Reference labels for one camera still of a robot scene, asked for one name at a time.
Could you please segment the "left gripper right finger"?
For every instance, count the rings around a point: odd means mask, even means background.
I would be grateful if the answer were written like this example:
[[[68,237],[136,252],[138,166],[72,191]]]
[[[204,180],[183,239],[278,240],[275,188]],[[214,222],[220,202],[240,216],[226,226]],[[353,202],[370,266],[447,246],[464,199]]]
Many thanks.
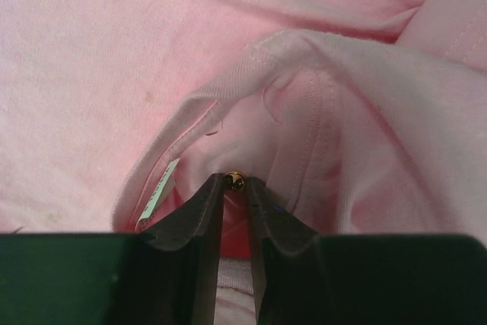
[[[255,177],[246,180],[253,294],[258,324],[322,324],[326,291],[317,232],[278,204]]]

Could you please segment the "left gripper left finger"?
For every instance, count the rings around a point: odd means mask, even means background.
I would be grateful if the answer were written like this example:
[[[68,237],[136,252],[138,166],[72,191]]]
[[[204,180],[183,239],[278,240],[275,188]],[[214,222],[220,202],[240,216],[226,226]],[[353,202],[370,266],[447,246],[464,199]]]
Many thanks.
[[[223,193],[223,175],[213,174],[145,230],[143,324],[214,322]]]

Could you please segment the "pink garment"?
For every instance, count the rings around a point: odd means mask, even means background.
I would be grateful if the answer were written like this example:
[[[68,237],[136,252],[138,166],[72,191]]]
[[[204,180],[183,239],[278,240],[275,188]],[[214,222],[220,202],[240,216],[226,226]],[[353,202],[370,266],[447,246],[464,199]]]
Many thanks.
[[[3,324],[143,324],[145,230],[231,171],[322,324],[484,324],[486,0],[1,0]],[[212,324],[258,324],[223,204]]]

